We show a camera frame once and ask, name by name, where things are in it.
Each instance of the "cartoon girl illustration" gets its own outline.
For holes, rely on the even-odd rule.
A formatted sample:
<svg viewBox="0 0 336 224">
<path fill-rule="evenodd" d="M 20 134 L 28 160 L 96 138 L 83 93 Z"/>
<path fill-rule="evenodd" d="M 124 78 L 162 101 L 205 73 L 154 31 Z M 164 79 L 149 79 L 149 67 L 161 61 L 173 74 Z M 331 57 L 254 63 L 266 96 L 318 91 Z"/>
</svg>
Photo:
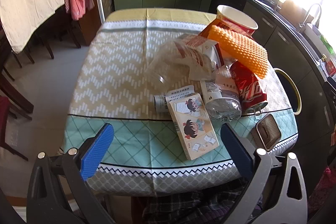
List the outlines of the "cartoon girl illustration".
<svg viewBox="0 0 336 224">
<path fill-rule="evenodd" d="M 190 112 L 199 111 L 199 108 L 202 106 L 202 102 L 198 98 L 195 100 L 189 99 L 185 101 L 185 104 L 187 105 L 187 108 L 190 110 Z"/>
<path fill-rule="evenodd" d="M 204 131 L 203 125 L 204 121 L 202 119 L 197 119 L 196 122 L 192 122 L 191 120 L 187 120 L 187 122 L 183 123 L 184 125 L 184 134 L 185 138 L 196 138 L 199 130 Z"/>
</svg>

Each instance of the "gray floor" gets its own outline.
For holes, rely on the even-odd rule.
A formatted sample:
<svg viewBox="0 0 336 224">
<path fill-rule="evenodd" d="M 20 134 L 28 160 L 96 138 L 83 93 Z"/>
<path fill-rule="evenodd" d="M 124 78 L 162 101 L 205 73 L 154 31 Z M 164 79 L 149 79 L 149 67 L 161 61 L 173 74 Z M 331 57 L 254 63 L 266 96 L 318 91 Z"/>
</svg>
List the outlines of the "gray floor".
<svg viewBox="0 0 336 224">
<path fill-rule="evenodd" d="M 50 41 L 50 45 L 54 60 L 45 47 L 33 46 L 35 64 L 20 53 L 22 69 L 13 57 L 5 65 L 15 78 L 11 83 L 34 105 L 32 121 L 19 116 L 17 120 L 9 118 L 7 123 L 6 142 L 29 159 L 26 162 L 1 148 L 0 186 L 9 196 L 25 198 L 37 154 L 44 151 L 55 155 L 62 144 L 68 107 L 89 49 L 77 49 L 68 36 L 63 42 Z"/>
</svg>

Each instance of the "screw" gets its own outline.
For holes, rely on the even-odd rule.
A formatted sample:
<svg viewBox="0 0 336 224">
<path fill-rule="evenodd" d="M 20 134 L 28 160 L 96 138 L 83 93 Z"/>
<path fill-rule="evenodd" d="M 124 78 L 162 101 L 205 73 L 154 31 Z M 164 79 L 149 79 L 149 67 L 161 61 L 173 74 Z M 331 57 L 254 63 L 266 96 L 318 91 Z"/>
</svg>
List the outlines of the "screw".
<svg viewBox="0 0 336 224">
<path fill-rule="evenodd" d="M 43 159 L 44 156 L 45 156 L 45 153 L 44 153 L 44 152 L 40 152 L 40 153 L 37 155 L 37 157 L 38 157 L 39 159 Z"/>
<path fill-rule="evenodd" d="M 69 155 L 76 155 L 77 154 L 77 148 L 70 148 L 69 150 L 68 150 L 68 154 Z"/>
<path fill-rule="evenodd" d="M 295 160 L 296 159 L 296 155 L 293 153 L 293 152 L 289 152 L 288 153 L 288 157 L 292 160 Z"/>
<path fill-rule="evenodd" d="M 258 153 L 259 155 L 263 156 L 263 155 L 266 155 L 266 150 L 265 150 L 265 149 L 262 149 L 262 148 L 258 148 L 258 149 L 257 149 L 257 153 Z"/>
</svg>

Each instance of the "brown container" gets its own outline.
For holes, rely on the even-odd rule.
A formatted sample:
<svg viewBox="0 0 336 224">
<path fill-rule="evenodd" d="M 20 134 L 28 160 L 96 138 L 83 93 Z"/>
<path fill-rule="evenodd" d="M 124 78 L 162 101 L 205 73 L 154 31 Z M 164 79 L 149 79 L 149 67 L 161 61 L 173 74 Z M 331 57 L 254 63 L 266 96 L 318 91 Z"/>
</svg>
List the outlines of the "brown container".
<svg viewBox="0 0 336 224">
<path fill-rule="evenodd" d="M 252 130 L 253 139 L 258 148 L 270 152 L 281 139 L 281 131 L 272 114 L 263 117 Z"/>
</svg>

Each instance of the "bottle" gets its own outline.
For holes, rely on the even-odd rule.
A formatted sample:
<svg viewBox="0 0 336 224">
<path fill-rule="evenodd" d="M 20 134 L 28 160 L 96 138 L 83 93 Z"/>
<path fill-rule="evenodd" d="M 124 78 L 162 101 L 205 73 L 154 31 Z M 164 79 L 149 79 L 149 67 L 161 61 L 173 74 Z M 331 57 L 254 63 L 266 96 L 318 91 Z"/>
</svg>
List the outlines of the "bottle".
<svg viewBox="0 0 336 224">
<path fill-rule="evenodd" d="M 210 119 L 230 122 L 241 117 L 238 89 L 228 67 L 221 67 L 215 80 L 201 81 L 201 88 Z"/>
</svg>

